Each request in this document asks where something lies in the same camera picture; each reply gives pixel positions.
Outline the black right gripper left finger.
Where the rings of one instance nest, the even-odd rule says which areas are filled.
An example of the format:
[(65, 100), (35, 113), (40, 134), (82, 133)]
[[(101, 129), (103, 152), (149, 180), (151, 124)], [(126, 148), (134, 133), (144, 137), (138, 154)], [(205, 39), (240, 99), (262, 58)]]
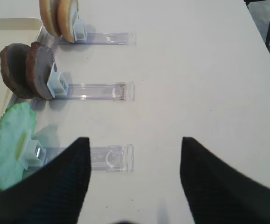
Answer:
[(0, 192), (0, 224), (76, 224), (90, 176), (90, 139), (80, 137), (39, 171)]

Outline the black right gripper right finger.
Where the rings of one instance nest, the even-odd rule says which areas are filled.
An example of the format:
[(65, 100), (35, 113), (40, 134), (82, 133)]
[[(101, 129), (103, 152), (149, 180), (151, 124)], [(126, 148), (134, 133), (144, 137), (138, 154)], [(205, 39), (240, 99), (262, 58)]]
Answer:
[(192, 137), (182, 139), (180, 179), (196, 224), (270, 224), (270, 188)]

